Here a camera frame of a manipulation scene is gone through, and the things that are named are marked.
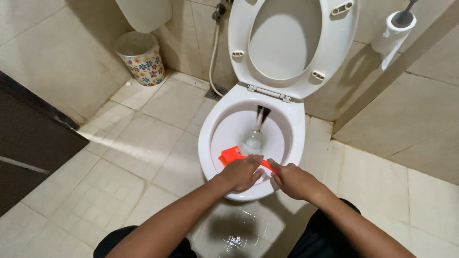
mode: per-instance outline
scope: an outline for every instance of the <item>toilet seat hinge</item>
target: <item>toilet seat hinge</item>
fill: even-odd
[[[286,96],[284,94],[279,94],[279,93],[275,93],[275,92],[272,92],[270,90],[265,90],[265,89],[262,89],[260,87],[257,87],[257,86],[253,86],[253,85],[249,85],[249,87],[247,88],[247,90],[251,91],[251,92],[261,92],[261,93],[264,93],[266,95],[269,95],[269,96],[272,96],[272,97],[275,97],[275,98],[279,98],[279,99],[282,99],[283,102],[286,102],[286,103],[290,103],[291,102],[291,98],[289,96]]]

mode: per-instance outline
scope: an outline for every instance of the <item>bidet hose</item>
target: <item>bidet hose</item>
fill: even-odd
[[[223,97],[223,94],[221,94],[213,85],[212,81],[212,69],[213,69],[213,62],[215,61],[215,54],[217,53],[217,46],[218,46],[218,33],[220,31],[220,23],[217,22],[216,28],[215,28],[215,43],[213,44],[213,53],[212,53],[212,58],[210,59],[210,68],[209,68],[209,82],[210,85],[212,86],[213,91],[217,93],[220,97]]]

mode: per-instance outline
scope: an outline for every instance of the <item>brush handle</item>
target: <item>brush handle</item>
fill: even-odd
[[[261,165],[264,166],[264,167],[266,167],[267,169],[271,170],[271,171],[272,171],[274,174],[276,174],[278,177],[282,178],[282,177],[280,176],[280,174],[279,174],[277,171],[275,171],[275,170],[269,165],[269,163],[268,163],[266,160],[261,161]]]

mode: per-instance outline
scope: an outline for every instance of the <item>toilet paper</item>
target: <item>toilet paper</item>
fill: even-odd
[[[398,12],[391,14],[386,19],[386,28],[381,31],[372,41],[371,47],[378,53],[381,53],[382,64],[381,68],[384,71],[395,53],[408,37],[411,29],[416,25],[416,17],[413,15],[413,21],[405,28],[397,28],[392,24],[392,19]]]

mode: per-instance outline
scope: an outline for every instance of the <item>floor drain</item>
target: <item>floor drain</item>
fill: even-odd
[[[229,89],[227,89],[225,87],[222,87],[220,85],[216,85],[216,84],[213,84],[213,85],[218,90],[218,92],[220,92],[223,95],[225,95],[229,91]],[[205,97],[208,98],[208,99],[211,99],[211,100],[215,100],[215,101],[219,101],[219,100],[222,99],[222,97],[220,97],[217,93],[215,93],[215,91],[213,91],[212,87],[210,87],[210,89],[206,93]]]

